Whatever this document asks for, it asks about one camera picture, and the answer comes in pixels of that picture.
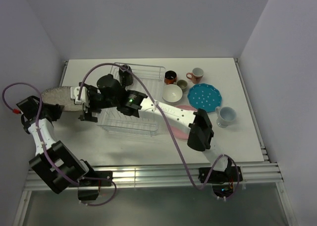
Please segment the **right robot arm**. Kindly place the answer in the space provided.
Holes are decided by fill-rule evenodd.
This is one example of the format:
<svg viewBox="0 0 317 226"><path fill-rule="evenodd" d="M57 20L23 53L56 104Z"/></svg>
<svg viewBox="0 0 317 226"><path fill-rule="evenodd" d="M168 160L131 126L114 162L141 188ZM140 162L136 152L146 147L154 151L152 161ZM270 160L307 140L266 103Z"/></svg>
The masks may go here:
<svg viewBox="0 0 317 226"><path fill-rule="evenodd" d="M95 114L103 109L116 108L126 116L162 120L175 138L172 128L178 128L188 134L187 145L191 149L204 152L211 148L214 137L212 123L203 109L188 111L158 102L148 91L144 93L127 90L126 80L118 81L112 74L105 75L97 81L97 86L81 82L78 87L71 88L71 98L75 105L81 105L83 113L81 121L98 122Z"/></svg>

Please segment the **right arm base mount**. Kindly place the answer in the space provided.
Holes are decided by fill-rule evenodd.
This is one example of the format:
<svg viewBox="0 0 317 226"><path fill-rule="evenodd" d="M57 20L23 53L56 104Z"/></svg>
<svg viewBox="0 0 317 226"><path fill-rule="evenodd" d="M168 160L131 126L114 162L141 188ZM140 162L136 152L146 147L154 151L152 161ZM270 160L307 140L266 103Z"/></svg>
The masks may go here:
<svg viewBox="0 0 317 226"><path fill-rule="evenodd" d="M241 168L237 167L237 169L238 171L234 166L229 166L225 171L212 171L207 183L212 185L217 197L227 199L233 194L235 185L243 181Z"/></svg>

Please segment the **speckled grey plate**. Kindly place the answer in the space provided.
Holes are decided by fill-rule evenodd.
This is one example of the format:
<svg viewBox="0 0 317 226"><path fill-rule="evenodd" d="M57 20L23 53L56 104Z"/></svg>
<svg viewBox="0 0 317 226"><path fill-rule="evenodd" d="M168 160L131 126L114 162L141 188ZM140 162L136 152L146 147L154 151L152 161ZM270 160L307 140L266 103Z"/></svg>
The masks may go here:
<svg viewBox="0 0 317 226"><path fill-rule="evenodd" d="M45 104L63 106L63 112L79 112L82 110L81 105L75 105L71 99L71 87L60 86L46 89L42 94L42 100Z"/></svg>

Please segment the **small olive green cup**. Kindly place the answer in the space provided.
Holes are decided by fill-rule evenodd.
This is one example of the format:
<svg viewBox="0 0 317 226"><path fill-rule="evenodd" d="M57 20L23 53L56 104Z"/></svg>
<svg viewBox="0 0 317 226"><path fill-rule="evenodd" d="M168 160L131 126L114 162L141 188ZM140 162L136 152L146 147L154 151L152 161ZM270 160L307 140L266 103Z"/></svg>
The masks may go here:
<svg viewBox="0 0 317 226"><path fill-rule="evenodd" d="M178 80L176 85L182 90L183 93L185 93L188 89L188 82L186 80Z"/></svg>

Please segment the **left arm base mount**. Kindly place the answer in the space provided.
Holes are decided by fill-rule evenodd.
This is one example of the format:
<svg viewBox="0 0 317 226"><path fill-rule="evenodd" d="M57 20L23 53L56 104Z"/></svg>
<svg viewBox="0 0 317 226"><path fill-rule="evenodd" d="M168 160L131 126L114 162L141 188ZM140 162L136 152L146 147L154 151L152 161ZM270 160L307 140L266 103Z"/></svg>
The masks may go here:
<svg viewBox="0 0 317 226"><path fill-rule="evenodd" d="M77 196L80 201L95 201L101 191L102 186L110 187L113 179L112 171L92 171L88 172L84 179L79 181Z"/></svg>

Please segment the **black mug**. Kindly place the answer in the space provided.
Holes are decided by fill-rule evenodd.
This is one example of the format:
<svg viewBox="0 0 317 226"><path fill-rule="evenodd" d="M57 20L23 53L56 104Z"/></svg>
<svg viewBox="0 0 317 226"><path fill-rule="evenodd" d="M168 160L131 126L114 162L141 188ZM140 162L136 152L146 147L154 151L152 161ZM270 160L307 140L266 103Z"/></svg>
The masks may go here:
<svg viewBox="0 0 317 226"><path fill-rule="evenodd" d="M124 64L119 69L119 81L124 88L133 84L134 77L131 73L132 69L129 65Z"/></svg>

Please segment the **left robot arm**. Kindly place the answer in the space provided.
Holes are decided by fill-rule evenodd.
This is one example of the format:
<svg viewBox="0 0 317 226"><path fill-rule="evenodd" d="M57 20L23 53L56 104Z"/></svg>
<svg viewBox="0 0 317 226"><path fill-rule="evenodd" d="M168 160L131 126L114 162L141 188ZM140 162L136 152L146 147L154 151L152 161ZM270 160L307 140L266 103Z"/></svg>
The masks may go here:
<svg viewBox="0 0 317 226"><path fill-rule="evenodd" d="M32 135L35 145L35 157L29 161L30 168L56 194L71 186L64 177L85 186L96 182L97 174L85 160L79 160L54 136L53 122L62 114L64 106L43 103L40 98L30 96L17 103L22 111L21 123L27 134Z"/></svg>

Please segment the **pink mug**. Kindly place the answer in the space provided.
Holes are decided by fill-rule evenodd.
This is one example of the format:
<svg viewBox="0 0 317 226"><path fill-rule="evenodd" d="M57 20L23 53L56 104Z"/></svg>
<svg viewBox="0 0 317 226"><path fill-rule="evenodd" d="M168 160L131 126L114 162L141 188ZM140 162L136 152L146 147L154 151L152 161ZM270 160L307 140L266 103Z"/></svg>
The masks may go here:
<svg viewBox="0 0 317 226"><path fill-rule="evenodd" d="M203 71L201 68L196 67L196 68L194 68L194 69L192 70L192 72L188 72L188 73L186 74L186 77L187 77L189 80L191 80L192 83L198 84L198 83L200 83L200 81L201 81L203 75L204 75L204 71Z"/></svg>

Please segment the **blue polka dot plate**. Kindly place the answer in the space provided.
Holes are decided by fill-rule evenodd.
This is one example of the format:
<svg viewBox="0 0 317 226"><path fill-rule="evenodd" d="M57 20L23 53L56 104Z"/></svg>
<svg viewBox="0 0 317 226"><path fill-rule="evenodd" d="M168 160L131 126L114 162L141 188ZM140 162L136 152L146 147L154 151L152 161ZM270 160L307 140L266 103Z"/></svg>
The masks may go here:
<svg viewBox="0 0 317 226"><path fill-rule="evenodd" d="M190 88L187 99L192 107L203 109L207 113L214 112L222 103L220 91L213 85L206 83L196 84Z"/></svg>

